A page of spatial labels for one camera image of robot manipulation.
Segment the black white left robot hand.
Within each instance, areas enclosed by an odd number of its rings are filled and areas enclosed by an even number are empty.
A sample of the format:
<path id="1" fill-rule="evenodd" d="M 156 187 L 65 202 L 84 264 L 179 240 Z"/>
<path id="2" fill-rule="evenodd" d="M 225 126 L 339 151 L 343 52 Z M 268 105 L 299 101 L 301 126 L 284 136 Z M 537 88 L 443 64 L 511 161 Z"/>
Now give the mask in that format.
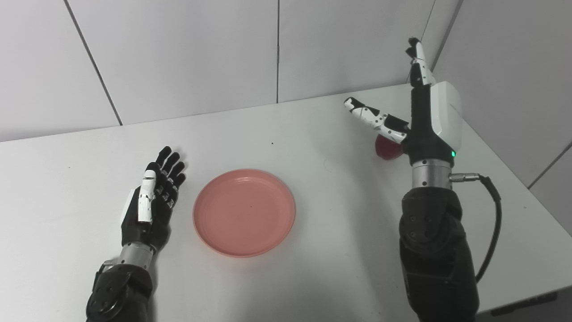
<path id="1" fill-rule="evenodd" d="M 143 179 L 130 194 L 121 223 L 121 245 L 141 243 L 157 252 L 166 245 L 170 220 L 180 186 L 186 180 L 185 164 L 178 152 L 166 145 L 147 165 Z"/>

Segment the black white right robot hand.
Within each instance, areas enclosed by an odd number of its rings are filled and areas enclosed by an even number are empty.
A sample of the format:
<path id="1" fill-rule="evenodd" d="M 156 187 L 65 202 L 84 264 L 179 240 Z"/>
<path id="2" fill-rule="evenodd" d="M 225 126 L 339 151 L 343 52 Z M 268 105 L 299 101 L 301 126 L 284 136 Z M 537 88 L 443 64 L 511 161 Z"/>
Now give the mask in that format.
<path id="1" fill-rule="evenodd" d="M 353 97 L 345 100 L 345 108 L 379 136 L 400 145 L 409 157 L 409 163 L 437 159 L 454 166 L 456 153 L 462 144 L 460 94 L 451 82 L 435 79 L 418 38 L 409 38 L 408 44 L 406 53 L 411 59 L 411 92 L 407 106 L 410 120 L 407 122 L 367 106 Z"/>

